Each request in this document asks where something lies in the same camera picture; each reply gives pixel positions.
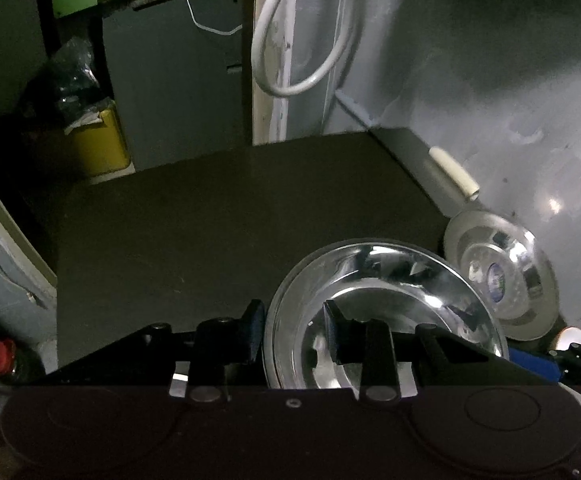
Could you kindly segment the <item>large steel plate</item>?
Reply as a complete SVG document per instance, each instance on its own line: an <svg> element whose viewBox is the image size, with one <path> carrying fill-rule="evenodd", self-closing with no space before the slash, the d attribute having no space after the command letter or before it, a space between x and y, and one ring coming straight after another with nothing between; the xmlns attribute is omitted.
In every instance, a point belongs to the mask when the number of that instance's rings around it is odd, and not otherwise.
<svg viewBox="0 0 581 480"><path fill-rule="evenodd" d="M346 240L303 258L278 286L263 338L270 387L359 387L360 365L337 364L327 348L328 300L354 321L378 320L405 334L433 324L499 358L509 356L499 321L450 263L393 240Z"/></svg>

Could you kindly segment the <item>steel plate with sticker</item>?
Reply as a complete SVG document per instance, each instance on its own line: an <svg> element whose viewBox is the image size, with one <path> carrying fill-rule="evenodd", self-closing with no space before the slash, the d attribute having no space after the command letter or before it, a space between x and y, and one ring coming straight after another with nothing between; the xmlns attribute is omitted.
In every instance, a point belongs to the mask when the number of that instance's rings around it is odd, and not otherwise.
<svg viewBox="0 0 581 480"><path fill-rule="evenodd" d="M444 255L479 290L506 337L538 340L559 315L554 270L521 224L483 209L466 209L447 225Z"/></svg>

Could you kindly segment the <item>white bowl red rim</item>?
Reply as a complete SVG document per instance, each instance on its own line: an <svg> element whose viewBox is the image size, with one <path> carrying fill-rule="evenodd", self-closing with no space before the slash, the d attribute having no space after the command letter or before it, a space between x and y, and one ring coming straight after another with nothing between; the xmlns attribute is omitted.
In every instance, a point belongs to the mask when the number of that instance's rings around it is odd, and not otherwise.
<svg viewBox="0 0 581 480"><path fill-rule="evenodd" d="M567 351L573 344L581 344L581 328L567 326L553 339L551 349L555 351Z"/></svg>

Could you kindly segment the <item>yellow bin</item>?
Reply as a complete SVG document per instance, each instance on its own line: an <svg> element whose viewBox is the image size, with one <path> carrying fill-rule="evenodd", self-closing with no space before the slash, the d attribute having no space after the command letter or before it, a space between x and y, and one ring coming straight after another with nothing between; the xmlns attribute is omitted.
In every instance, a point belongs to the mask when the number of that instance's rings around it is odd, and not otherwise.
<svg viewBox="0 0 581 480"><path fill-rule="evenodd" d="M74 154L86 177L126 169L131 155L114 104L88 110L65 129Z"/></svg>

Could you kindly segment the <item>dark cabinet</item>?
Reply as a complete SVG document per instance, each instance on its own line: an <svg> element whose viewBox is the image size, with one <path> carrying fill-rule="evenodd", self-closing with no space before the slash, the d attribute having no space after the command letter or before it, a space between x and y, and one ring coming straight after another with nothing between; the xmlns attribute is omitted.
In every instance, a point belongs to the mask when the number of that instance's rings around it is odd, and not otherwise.
<svg viewBox="0 0 581 480"><path fill-rule="evenodd" d="M104 18L112 93L136 170L239 148L242 0L170 0Z"/></svg>

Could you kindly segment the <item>red capped jar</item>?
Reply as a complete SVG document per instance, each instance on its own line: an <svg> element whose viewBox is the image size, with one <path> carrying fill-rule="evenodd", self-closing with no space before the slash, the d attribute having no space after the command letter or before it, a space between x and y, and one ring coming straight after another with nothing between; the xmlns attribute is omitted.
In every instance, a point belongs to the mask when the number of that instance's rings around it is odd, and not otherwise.
<svg viewBox="0 0 581 480"><path fill-rule="evenodd" d="M0 340L0 376L13 377L17 370L17 346L13 339Z"/></svg>

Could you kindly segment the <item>green box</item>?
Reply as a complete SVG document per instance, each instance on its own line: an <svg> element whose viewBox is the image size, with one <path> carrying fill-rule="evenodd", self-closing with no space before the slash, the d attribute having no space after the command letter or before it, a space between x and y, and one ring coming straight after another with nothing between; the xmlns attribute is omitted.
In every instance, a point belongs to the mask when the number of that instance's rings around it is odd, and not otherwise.
<svg viewBox="0 0 581 480"><path fill-rule="evenodd" d="M53 0L53 13L56 18L63 18L96 5L97 0Z"/></svg>

